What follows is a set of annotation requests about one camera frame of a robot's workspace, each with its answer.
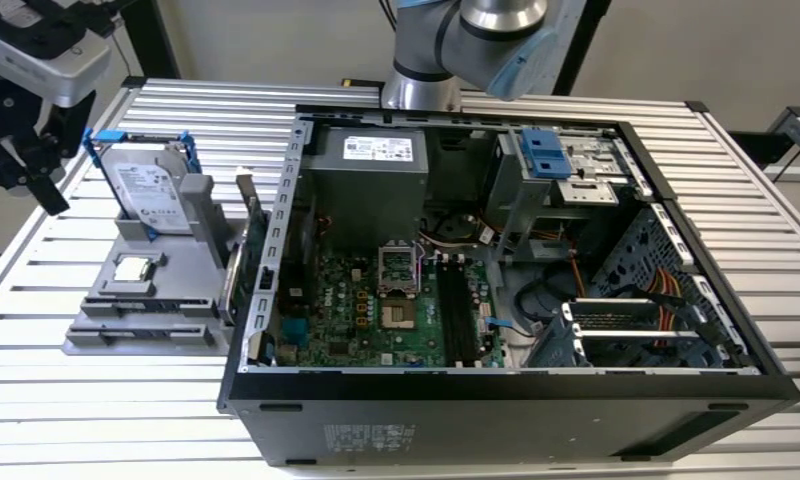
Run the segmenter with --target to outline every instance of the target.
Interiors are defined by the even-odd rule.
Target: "metal slotted worktable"
[[[233,184],[247,166],[261,202],[275,183],[296,103],[376,106],[375,89],[152,80],[124,89],[97,128],[197,139],[215,198],[244,214]],[[684,103],[466,93],[470,113],[622,120],[679,194],[703,240],[800,388],[800,216],[708,114]],[[36,211],[0,259],[0,478],[575,477],[800,479],[800,404],[675,464],[273,470],[241,423],[216,413],[221,357],[65,357],[65,329],[116,237],[116,203],[80,158],[72,209]]]

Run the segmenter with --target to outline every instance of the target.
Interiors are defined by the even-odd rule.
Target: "sticker label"
[[[412,162],[412,139],[382,137],[347,137],[344,160],[383,160]]]
[[[408,452],[415,425],[324,425],[326,443],[334,452]]]
[[[161,233],[189,231],[169,172],[157,165],[116,165],[140,221]]]
[[[495,236],[495,230],[490,227],[483,228],[483,233],[480,234],[480,243],[488,245],[492,243],[492,237]]]

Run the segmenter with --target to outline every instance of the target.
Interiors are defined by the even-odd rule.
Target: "orange wire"
[[[662,294],[667,293],[667,277],[664,277],[664,272],[662,271],[660,267],[658,268],[658,271],[655,272],[655,278],[660,278],[660,286],[662,286]],[[659,321],[658,321],[658,329],[662,331],[667,330],[667,312],[664,311],[664,307],[662,307],[659,305],[658,307],[658,316],[659,316]],[[658,340],[655,342],[655,346],[656,347],[663,347],[664,345],[667,345],[667,342],[664,340]]]
[[[578,295],[580,297],[586,297],[587,292],[584,291],[584,281],[582,280],[582,274],[578,271],[578,262],[575,261],[574,255],[571,255],[570,262],[572,263],[572,274],[575,275],[575,283],[578,285]]]

